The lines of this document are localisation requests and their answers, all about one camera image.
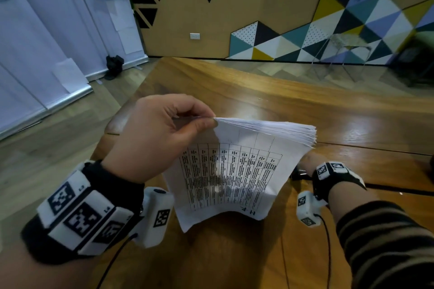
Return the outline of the person's left forearm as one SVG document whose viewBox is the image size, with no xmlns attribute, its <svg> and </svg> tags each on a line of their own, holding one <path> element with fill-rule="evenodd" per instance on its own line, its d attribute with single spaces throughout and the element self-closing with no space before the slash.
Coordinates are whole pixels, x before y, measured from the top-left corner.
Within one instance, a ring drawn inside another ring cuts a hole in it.
<svg viewBox="0 0 434 289">
<path fill-rule="evenodd" d="M 0 253 L 0 289 L 85 289 L 99 259 L 41 264 L 19 241 Z"/>
</svg>

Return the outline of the colourful triangle wall panel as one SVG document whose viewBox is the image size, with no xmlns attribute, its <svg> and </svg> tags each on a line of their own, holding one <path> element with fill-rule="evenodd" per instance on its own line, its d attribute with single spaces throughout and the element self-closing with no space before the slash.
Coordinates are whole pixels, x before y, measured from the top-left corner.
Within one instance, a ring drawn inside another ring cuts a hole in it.
<svg viewBox="0 0 434 289">
<path fill-rule="evenodd" d="M 400 8 L 393 0 L 319 0 L 311 22 L 278 34 L 260 21 L 230 35 L 229 60 L 311 63 L 332 34 L 356 34 L 374 49 L 366 65 L 389 65 L 418 32 L 434 31 L 434 0 Z M 329 63 L 332 45 L 321 61 Z M 362 65 L 365 49 L 351 51 L 345 64 Z"/>
</svg>

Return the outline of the stack of printed paper sheets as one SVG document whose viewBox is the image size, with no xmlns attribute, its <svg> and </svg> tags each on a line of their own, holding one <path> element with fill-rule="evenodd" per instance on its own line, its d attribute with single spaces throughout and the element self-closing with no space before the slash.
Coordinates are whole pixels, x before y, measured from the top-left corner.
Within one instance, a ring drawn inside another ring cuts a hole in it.
<svg viewBox="0 0 434 289">
<path fill-rule="evenodd" d="M 316 144 L 295 122 L 215 118 L 163 173 L 181 230 L 233 211 L 263 220 L 291 173 Z"/>
</svg>

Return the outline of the white paper sheet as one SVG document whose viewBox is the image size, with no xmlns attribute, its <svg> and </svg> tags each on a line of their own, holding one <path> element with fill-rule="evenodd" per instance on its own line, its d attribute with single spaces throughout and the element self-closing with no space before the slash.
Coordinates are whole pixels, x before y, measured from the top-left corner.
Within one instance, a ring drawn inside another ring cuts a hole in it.
<svg viewBox="0 0 434 289">
<path fill-rule="evenodd" d="M 133 10 L 128 0 L 106 0 L 111 21 L 119 34 L 125 54 L 144 52 Z"/>
<path fill-rule="evenodd" d="M 87 78 L 72 58 L 56 63 L 52 73 L 70 94 L 89 87 Z"/>
</svg>

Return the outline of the small black object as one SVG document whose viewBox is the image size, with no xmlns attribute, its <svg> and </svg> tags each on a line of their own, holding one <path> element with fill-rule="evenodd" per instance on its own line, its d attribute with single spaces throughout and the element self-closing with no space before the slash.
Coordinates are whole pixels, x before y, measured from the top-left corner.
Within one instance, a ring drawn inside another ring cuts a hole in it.
<svg viewBox="0 0 434 289">
<path fill-rule="evenodd" d="M 290 175 L 290 179 L 292 181 L 312 181 L 312 177 L 308 174 L 308 172 L 301 167 L 300 165 L 297 165 L 294 170 L 292 171 Z"/>
</svg>

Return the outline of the transparent chair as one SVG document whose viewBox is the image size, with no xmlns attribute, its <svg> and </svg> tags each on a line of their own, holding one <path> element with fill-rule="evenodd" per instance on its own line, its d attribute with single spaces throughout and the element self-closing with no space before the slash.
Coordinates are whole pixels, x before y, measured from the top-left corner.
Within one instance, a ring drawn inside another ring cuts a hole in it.
<svg viewBox="0 0 434 289">
<path fill-rule="evenodd" d="M 373 47 L 367 43 L 363 38 L 361 38 L 359 35 L 356 34 L 332 34 L 328 38 L 324 40 L 324 42 L 320 45 L 318 50 L 315 52 L 311 64 L 313 65 L 314 61 L 321 61 L 321 57 L 326 52 L 328 45 L 332 45 L 332 52 L 334 53 L 330 57 L 329 66 L 331 67 L 334 63 L 334 60 L 337 57 L 341 58 L 341 67 L 344 69 L 345 73 L 349 76 L 349 78 L 355 83 L 356 79 L 355 77 L 350 74 L 349 70 L 345 66 L 345 59 L 347 56 L 350 55 L 351 51 L 356 49 L 365 49 L 366 50 L 366 57 L 362 61 L 362 67 L 365 67 L 366 62 L 370 58 Z"/>
</svg>

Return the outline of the person's right hand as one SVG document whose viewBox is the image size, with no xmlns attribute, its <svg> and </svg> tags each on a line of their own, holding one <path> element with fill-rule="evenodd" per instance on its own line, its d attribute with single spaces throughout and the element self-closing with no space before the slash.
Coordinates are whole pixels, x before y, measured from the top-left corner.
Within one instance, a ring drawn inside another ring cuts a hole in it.
<svg viewBox="0 0 434 289">
<path fill-rule="evenodd" d="M 309 177 L 312 177 L 314 171 L 316 171 L 316 168 L 326 161 L 327 158 L 325 156 L 310 151 L 303 156 L 300 163 L 298 164 L 298 168 Z"/>
</svg>

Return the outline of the person's left hand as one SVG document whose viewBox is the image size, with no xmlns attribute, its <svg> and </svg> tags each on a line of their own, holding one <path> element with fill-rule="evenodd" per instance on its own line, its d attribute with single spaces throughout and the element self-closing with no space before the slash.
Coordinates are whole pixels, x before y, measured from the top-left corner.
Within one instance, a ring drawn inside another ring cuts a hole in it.
<svg viewBox="0 0 434 289">
<path fill-rule="evenodd" d="M 170 144 L 175 117 L 212 117 L 204 102 L 186 94 L 140 98 L 102 167 L 124 180 L 143 184 L 168 169 L 182 152 Z"/>
</svg>

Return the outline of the black left wristband with markers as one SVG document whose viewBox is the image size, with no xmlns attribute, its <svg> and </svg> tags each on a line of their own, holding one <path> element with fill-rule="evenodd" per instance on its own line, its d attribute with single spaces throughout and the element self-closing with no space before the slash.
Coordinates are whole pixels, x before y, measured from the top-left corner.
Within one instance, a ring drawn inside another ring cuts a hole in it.
<svg viewBox="0 0 434 289">
<path fill-rule="evenodd" d="M 41 264 L 90 259 L 126 237 L 139 220 L 144 183 L 107 171 L 101 160 L 79 164 L 37 208 L 21 240 Z"/>
</svg>

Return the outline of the black bag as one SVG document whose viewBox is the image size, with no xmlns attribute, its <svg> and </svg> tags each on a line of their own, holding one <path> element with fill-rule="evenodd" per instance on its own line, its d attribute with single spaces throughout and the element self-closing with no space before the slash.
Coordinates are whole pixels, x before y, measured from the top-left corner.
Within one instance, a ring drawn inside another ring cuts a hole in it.
<svg viewBox="0 0 434 289">
<path fill-rule="evenodd" d="M 104 75 L 105 80 L 115 79 L 123 70 L 124 59 L 119 55 L 112 57 L 106 56 L 107 72 Z"/>
</svg>

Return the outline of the black right wristband with markers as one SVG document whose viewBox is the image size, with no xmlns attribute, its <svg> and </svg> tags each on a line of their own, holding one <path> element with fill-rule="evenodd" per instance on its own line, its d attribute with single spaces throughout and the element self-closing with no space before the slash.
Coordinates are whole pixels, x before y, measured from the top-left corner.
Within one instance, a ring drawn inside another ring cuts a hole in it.
<svg viewBox="0 0 434 289">
<path fill-rule="evenodd" d="M 326 161 L 318 165 L 311 178 L 314 196 L 327 203 L 330 190 L 340 182 L 353 183 L 366 190 L 362 177 L 338 161 Z"/>
</svg>

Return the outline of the black wristband with markers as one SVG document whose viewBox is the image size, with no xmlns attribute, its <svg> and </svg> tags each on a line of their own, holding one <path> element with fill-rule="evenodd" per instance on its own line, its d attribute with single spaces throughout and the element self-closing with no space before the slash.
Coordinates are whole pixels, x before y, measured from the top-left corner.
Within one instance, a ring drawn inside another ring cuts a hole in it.
<svg viewBox="0 0 434 289">
<path fill-rule="evenodd" d="M 330 190 L 340 182 L 353 183 L 366 190 L 362 177 L 338 161 L 326 161 L 318 165 L 311 178 L 314 196 L 327 203 Z"/>
<path fill-rule="evenodd" d="M 107 171 L 101 160 L 79 164 L 37 208 L 21 240 L 41 264 L 90 259 L 126 237 L 139 220 L 144 183 Z"/>
</svg>

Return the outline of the dark chair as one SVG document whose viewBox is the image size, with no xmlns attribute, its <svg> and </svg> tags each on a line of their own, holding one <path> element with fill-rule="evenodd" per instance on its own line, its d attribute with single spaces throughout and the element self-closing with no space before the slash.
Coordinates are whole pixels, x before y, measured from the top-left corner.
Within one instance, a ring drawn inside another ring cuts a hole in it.
<svg viewBox="0 0 434 289">
<path fill-rule="evenodd" d="M 434 31 L 416 33 L 394 56 L 388 68 L 407 87 L 434 87 Z"/>
</svg>

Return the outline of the person's right forearm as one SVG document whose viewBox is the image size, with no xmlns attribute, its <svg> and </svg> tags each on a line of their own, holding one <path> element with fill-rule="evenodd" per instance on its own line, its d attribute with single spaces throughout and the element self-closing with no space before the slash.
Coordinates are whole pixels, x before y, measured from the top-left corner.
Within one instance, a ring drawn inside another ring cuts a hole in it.
<svg viewBox="0 0 434 289">
<path fill-rule="evenodd" d="M 328 204 L 351 289 L 434 289 L 434 233 L 355 183 L 333 186 Z"/>
</svg>

